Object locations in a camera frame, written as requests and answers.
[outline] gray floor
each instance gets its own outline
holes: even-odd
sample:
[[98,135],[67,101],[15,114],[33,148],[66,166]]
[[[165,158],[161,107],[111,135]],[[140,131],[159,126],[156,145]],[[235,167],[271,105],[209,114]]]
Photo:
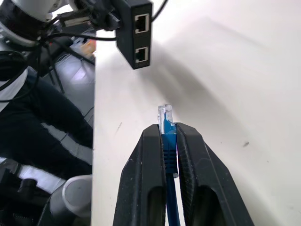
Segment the gray floor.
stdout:
[[[62,60],[58,60],[56,68],[65,90],[65,96],[81,110],[82,114],[85,115],[86,120],[93,126],[94,67],[88,63],[81,62],[73,56],[63,56]],[[51,83],[48,75],[43,79]],[[92,150],[76,144],[69,136],[65,136],[64,132],[61,132],[52,126],[45,125],[45,127],[49,129],[53,136],[62,140],[62,144],[73,155],[92,164]],[[30,166],[22,167],[20,177],[36,179],[38,181],[38,186],[50,193],[64,182],[53,175]]]

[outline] person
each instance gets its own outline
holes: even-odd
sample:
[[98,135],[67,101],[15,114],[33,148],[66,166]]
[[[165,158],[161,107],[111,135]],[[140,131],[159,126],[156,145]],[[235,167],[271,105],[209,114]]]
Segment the person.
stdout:
[[[26,93],[37,73],[28,68],[0,99]],[[78,144],[93,148],[93,128],[79,109],[45,81],[25,98],[0,103],[0,156],[31,165],[62,179],[92,174],[92,166],[73,156],[42,123],[67,133]]]

